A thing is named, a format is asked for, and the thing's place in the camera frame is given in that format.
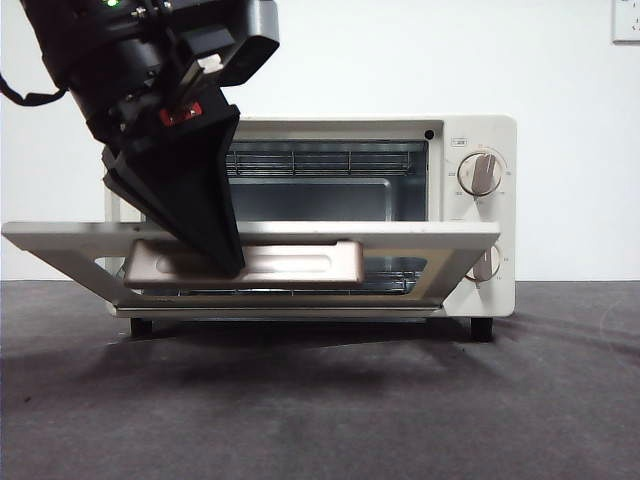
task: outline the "black rubber foot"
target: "black rubber foot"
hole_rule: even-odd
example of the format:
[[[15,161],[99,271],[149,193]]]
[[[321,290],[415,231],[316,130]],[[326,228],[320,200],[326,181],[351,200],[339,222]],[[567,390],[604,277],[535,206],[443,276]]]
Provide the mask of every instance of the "black rubber foot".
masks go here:
[[[131,319],[131,338],[148,337],[153,333],[153,320]]]
[[[474,342],[491,342],[493,340],[493,318],[472,318],[471,339]]]

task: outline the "timer knob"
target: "timer knob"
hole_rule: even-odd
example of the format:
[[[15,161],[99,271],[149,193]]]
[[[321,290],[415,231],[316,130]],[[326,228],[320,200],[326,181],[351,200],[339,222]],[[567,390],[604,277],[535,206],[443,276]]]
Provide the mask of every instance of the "timer knob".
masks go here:
[[[495,191],[502,180],[502,165],[493,153],[474,153],[458,168],[458,182],[465,192],[483,197]]]
[[[491,280],[500,268],[500,251],[494,245],[489,250],[486,250],[480,260],[476,262],[469,273],[467,278],[476,283],[486,282]]]

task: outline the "white toaster oven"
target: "white toaster oven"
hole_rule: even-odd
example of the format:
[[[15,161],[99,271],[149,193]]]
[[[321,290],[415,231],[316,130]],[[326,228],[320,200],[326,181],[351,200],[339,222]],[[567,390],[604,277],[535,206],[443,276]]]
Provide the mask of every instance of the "white toaster oven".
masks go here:
[[[240,122],[226,158],[247,267],[216,278],[107,192],[102,224],[5,236],[135,319],[471,317],[515,305],[516,123],[500,115]]]

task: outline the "knob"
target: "knob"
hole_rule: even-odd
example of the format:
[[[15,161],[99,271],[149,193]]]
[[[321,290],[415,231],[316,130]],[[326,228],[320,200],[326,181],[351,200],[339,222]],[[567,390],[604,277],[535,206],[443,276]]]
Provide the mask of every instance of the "knob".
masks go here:
[[[493,192],[502,180],[502,165],[493,153],[474,153],[465,158],[458,168],[458,181],[462,188],[475,197]]]
[[[474,282],[491,280],[500,268],[500,251],[496,246],[485,251],[473,268],[467,273],[467,278]]]

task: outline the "black cable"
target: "black cable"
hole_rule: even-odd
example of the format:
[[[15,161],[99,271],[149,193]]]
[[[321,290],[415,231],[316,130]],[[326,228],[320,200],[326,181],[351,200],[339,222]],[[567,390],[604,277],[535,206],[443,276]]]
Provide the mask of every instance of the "black cable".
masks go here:
[[[2,91],[2,94],[13,103],[23,107],[38,107],[40,105],[46,105],[47,103],[60,100],[64,94],[67,93],[66,89],[60,89],[56,93],[27,93],[26,97],[22,97],[22,95],[9,86],[2,76],[2,73],[0,73],[0,91]]]

